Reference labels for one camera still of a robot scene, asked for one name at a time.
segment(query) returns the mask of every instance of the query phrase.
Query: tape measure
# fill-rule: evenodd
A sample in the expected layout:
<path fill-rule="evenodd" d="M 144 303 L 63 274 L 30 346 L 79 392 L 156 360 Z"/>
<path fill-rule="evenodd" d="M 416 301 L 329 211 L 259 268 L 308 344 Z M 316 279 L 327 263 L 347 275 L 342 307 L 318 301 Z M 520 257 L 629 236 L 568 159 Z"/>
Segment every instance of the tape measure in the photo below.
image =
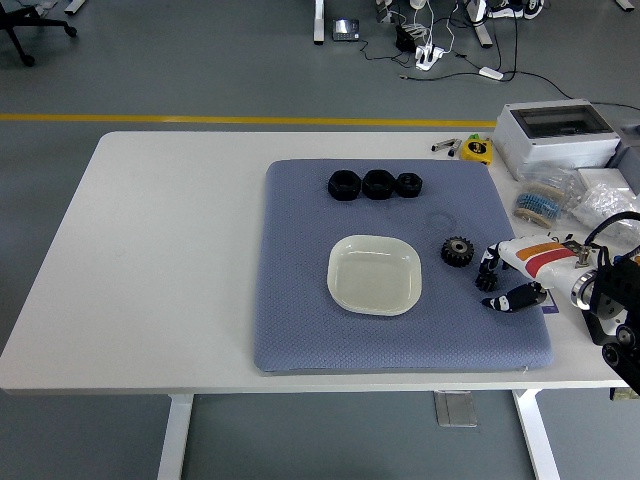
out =
<path fill-rule="evenodd" d="M 464 142 L 464 145 L 462 145 L 460 158 L 462 160 L 471 160 L 473 162 L 482 162 L 485 165 L 491 165 L 491 161 L 493 160 L 491 141 L 480 140 L 480 136 L 477 134 L 471 135 L 469 139 Z"/>

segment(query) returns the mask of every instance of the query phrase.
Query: table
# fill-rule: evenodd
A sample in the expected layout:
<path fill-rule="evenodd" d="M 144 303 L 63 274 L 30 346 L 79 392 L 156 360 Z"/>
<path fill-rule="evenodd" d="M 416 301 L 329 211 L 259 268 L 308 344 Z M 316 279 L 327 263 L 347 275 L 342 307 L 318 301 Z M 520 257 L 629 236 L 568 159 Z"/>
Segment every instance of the table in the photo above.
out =
<path fill-rule="evenodd" d="M 253 364 L 267 167 L 287 158 L 445 160 L 431 145 L 468 135 L 105 135 L 0 357 L 0 388 L 171 395 L 159 478 L 179 478 L 194 394 L 512 390 L 537 475 L 557 478 L 537 391 L 625 386 L 558 295 L 561 313 L 546 317 L 556 358 L 539 370 L 270 376 Z M 516 184 L 495 152 L 489 171 L 509 210 Z"/>
<path fill-rule="evenodd" d="M 376 6 L 387 3 L 385 0 L 376 0 Z M 478 41 L 483 48 L 493 46 L 493 41 L 484 26 L 484 15 L 487 10 L 486 0 L 470 1 L 466 5 L 469 18 L 474 22 L 474 30 L 478 36 Z M 316 45 L 324 43 L 324 0 L 315 0 L 315 10 L 313 19 L 313 42 Z"/>

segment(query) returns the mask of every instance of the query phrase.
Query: table leg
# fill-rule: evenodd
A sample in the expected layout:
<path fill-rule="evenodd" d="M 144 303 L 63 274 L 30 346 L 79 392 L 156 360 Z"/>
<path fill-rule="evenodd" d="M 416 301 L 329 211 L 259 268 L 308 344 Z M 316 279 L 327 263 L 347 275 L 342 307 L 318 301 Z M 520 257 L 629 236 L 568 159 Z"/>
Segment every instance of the table leg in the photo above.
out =
<path fill-rule="evenodd" d="M 316 17 L 313 21 L 313 43 L 324 43 L 324 0 L 316 0 Z"/>
<path fill-rule="evenodd" d="M 169 396 L 171 397 L 171 409 L 167 420 L 167 431 L 164 435 L 158 480 L 180 480 L 189 422 L 191 421 L 193 395 Z"/>
<path fill-rule="evenodd" d="M 482 22 L 486 9 L 486 0 L 471 0 L 467 3 L 467 12 L 469 12 L 469 18 L 473 23 Z M 480 41 L 480 45 L 482 46 L 482 48 L 491 47 L 493 45 L 493 42 L 491 41 L 489 32 L 487 32 L 487 28 L 484 26 L 484 24 L 477 25 L 474 28 L 476 30 L 476 35 L 478 36 L 478 40 Z"/>
<path fill-rule="evenodd" d="M 529 449 L 536 478 L 539 480 L 559 480 L 558 468 L 553 458 L 547 431 L 536 402 L 536 394 L 540 390 L 513 390 L 513 398 L 518 409 L 520 424 Z"/>

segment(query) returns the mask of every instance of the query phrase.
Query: gray floor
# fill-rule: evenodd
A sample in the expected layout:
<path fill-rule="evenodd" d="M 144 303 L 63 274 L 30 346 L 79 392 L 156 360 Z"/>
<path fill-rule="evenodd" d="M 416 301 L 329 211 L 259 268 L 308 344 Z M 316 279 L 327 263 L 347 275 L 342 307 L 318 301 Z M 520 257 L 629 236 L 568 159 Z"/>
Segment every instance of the gray floor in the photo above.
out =
<path fill-rule="evenodd" d="M 63 18 L 66 3 L 49 17 Z M 359 18 L 367 54 L 395 55 L 393 28 L 374 21 L 373 3 L 327 0 L 326 16 Z M 453 4 L 433 3 L 438 18 Z M 17 3 L 3 5 L 10 10 Z M 409 13 L 408 1 L 401 6 Z M 518 69 L 545 76 L 574 97 L 640 107 L 640 12 L 624 13 L 612 0 L 556 0 L 550 7 L 518 23 Z M 451 54 L 429 74 L 419 74 L 389 60 L 366 61 L 361 43 L 327 40 L 317 47 L 312 17 L 311 0 L 89 0 L 70 20 L 76 39 L 62 29 L 18 29 L 23 47 L 36 58 L 33 68 L 24 67 L 0 35 L 0 115 L 468 123 L 495 120 L 505 103 L 563 98 L 546 81 L 524 74 L 501 84 L 475 76 L 401 80 L 403 74 L 433 78 L 473 67 Z M 423 23 L 428 18 L 427 10 L 418 15 Z M 446 45 L 443 23 L 435 38 Z M 493 22 L 492 35 L 494 27 L 502 69 L 510 69 L 513 21 Z M 454 33 L 457 52 L 479 66 L 498 66 L 497 48 L 480 49 L 471 29 Z M 640 118 L 628 108 L 598 108 L 614 124 Z M 389 128 L 103 120 L 0 120 L 0 350 L 103 134 Z M 538 398 L 563 479 L 637 477 L 640 404 L 610 402 L 603 390 L 545 391 Z M 426 393 L 198 397 L 184 476 L 532 478 L 510 399 L 508 392 L 478 393 L 479 428 L 442 431 Z M 168 408 L 163 396 L 0 394 L 0 478 L 154 478 Z"/>

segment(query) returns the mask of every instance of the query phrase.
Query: square plate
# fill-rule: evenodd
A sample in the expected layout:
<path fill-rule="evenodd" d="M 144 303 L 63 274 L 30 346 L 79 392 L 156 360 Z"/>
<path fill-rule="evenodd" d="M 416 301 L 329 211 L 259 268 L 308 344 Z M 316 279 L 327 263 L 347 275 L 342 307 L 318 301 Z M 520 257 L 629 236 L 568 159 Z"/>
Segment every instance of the square plate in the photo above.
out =
<path fill-rule="evenodd" d="M 336 303 L 350 312 L 400 315 L 422 293 L 420 257 L 397 238 L 352 235 L 331 249 L 327 286 Z"/>

